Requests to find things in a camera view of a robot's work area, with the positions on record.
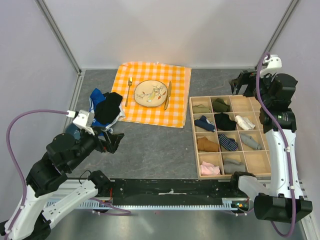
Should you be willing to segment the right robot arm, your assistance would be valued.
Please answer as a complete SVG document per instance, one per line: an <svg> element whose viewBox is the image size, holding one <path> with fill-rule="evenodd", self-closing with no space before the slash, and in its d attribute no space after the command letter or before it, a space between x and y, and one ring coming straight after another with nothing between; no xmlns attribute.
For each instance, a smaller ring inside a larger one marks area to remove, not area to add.
<svg viewBox="0 0 320 240"><path fill-rule="evenodd" d="M246 194L253 201L257 219L281 223L296 223L313 211L313 204L304 199L295 156L296 117L290 108L297 80L285 73L243 71L231 81L234 93L246 85L245 97L262 103L259 121L267 140L270 156L271 182L265 187L253 173L235 172L229 191L235 197Z"/></svg>

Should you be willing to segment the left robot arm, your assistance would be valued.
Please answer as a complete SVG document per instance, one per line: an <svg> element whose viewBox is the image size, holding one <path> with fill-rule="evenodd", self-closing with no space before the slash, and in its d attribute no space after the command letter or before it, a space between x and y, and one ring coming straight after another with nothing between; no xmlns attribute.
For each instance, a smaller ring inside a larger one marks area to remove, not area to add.
<svg viewBox="0 0 320 240"><path fill-rule="evenodd" d="M46 146L43 157L29 171L22 198L9 220L0 224L0 234L6 240L44 240L51 230L80 204L96 196L106 196L110 179L100 170L90 173L87 180L70 194L46 207L47 201L80 163L93 151L114 153L124 134L104 133L100 139L85 133L80 139L61 133Z"/></svg>

